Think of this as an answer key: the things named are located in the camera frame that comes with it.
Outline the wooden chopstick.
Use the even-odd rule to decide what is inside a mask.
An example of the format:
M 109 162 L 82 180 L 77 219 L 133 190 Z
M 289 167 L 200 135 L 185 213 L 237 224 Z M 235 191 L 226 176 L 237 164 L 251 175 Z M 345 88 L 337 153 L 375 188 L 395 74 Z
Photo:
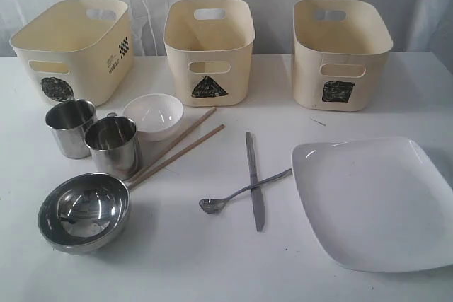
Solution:
M 134 189 L 140 183 L 144 182 L 147 178 L 150 178 L 151 176 L 153 176 L 154 174 L 156 174 L 157 172 L 159 172 L 160 170 L 162 170 L 166 166 L 170 165 L 172 162 L 174 162 L 177 159 L 179 159 L 180 157 L 184 156 L 186 153 L 188 153 L 189 151 L 193 150 L 194 148 L 199 146 L 201 143 L 207 141 L 209 138 L 213 137 L 215 134 L 217 134 L 218 132 L 222 131 L 224 128 L 225 128 L 224 124 L 219 125 L 218 127 L 213 129 L 212 131 L 208 132 L 203 137 L 200 137 L 198 140 L 196 140 L 193 143 L 191 143 L 190 145 L 186 146 L 183 150 L 179 151 L 178 153 L 176 153 L 175 155 L 173 155 L 169 159 L 167 159 L 164 162 L 158 164 L 156 167 L 152 168 L 151 170 L 147 170 L 145 172 L 145 174 L 140 175 L 136 180 L 132 180 L 130 182 L 130 184 L 128 185 L 128 189 L 129 190 Z
M 195 109 L 190 109 L 189 115 L 182 119 L 181 125 L 168 139 L 158 142 L 150 142 L 144 139 L 141 140 L 144 161 L 142 170 L 147 170 L 152 167 L 159 159 L 163 158 L 175 146 L 181 143 L 182 140 L 194 132 L 216 110 L 216 107 L 212 107 L 201 114 Z

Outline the steel spoon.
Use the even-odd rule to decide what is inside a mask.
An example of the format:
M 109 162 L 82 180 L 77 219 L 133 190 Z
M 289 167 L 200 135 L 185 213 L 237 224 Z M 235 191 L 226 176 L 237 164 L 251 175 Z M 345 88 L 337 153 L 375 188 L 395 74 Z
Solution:
M 233 194 L 229 195 L 228 197 L 221 198 L 221 199 L 212 199 L 212 198 L 204 198 L 199 201 L 199 207 L 201 210 L 203 210 L 207 214 L 218 214 L 220 213 L 223 208 L 229 203 L 230 200 L 233 198 L 239 196 L 240 194 L 254 190 L 258 187 L 261 187 L 262 185 L 278 181 L 280 179 L 286 178 L 292 174 L 292 169 L 289 168 L 285 171 L 282 171 L 281 173 L 278 173 L 277 175 L 271 176 L 269 178 L 266 178 L 264 180 L 261 180 L 255 184 L 251 184 L 247 187 L 244 187 Z

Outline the steel cup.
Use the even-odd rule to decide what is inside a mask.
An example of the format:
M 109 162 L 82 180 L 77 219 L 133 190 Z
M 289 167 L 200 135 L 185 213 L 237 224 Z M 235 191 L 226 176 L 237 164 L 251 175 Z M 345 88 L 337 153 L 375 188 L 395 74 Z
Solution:
M 128 117 L 107 114 L 87 129 L 84 142 L 102 173 L 129 180 L 142 168 L 137 126 Z
M 45 124 L 51 129 L 59 150 L 71 159 L 90 156 L 84 136 L 97 120 L 96 106 L 84 99 L 61 102 L 45 115 Z

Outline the steel bowl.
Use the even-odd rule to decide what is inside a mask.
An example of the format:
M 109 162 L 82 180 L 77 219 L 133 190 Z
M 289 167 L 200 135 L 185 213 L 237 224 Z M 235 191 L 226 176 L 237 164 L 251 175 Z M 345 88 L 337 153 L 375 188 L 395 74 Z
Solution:
M 124 181 L 107 173 L 84 173 L 48 194 L 38 212 L 38 228 L 55 250 L 85 255 L 114 241 L 131 211 Z

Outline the steel table knife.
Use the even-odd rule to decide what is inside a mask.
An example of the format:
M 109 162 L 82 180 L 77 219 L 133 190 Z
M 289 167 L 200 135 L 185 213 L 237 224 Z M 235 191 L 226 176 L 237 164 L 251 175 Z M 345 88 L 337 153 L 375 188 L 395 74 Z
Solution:
M 253 145 L 252 133 L 245 133 L 245 142 L 248 159 L 248 169 L 251 184 L 258 182 L 258 173 L 256 169 L 256 157 Z M 262 232 L 265 226 L 265 205 L 263 193 L 260 187 L 251 190 L 251 200 L 253 206 L 253 215 L 257 232 Z

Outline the thin needle on table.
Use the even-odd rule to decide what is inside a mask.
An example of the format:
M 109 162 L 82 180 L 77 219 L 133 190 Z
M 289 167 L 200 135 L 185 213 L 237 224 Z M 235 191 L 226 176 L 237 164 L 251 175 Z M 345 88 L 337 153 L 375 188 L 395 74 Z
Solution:
M 326 124 L 325 124 L 325 123 L 323 123 L 323 122 L 320 122 L 320 121 L 318 121 L 318 120 L 315 120 L 315 119 L 314 119 L 314 118 L 312 118 L 312 117 L 310 117 L 310 120 L 312 120 L 313 122 L 316 122 L 316 123 L 320 124 L 321 126 L 324 126 L 324 127 L 326 127 Z

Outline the cream bin with triangle mark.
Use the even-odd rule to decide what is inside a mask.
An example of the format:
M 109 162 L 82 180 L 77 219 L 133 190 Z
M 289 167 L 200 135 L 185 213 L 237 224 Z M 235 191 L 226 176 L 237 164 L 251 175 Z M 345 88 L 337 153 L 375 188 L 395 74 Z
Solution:
M 191 107 L 231 106 L 248 93 L 255 30 L 243 0 L 180 0 L 164 44 L 176 97 Z

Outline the cream bin with square mark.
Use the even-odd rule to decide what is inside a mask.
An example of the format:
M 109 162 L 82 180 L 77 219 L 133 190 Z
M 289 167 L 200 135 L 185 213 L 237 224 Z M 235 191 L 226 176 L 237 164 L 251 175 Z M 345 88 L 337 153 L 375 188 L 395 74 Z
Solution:
M 368 104 L 394 45 L 378 10 L 360 0 L 298 1 L 293 41 L 293 98 L 343 112 Z

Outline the cream bin with circle mark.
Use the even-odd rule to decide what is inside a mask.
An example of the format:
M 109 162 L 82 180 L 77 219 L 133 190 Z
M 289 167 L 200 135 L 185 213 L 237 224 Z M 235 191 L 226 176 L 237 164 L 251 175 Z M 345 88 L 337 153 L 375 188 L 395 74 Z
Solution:
M 106 103 L 133 61 L 128 5 L 121 0 L 63 0 L 30 21 L 10 44 L 46 103 Z

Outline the white square plate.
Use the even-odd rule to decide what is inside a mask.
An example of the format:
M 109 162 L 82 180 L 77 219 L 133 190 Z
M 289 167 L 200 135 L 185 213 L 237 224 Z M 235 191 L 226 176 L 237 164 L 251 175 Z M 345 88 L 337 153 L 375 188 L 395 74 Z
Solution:
M 363 272 L 416 272 L 452 264 L 452 188 L 405 137 L 296 146 L 292 168 L 323 250 Z

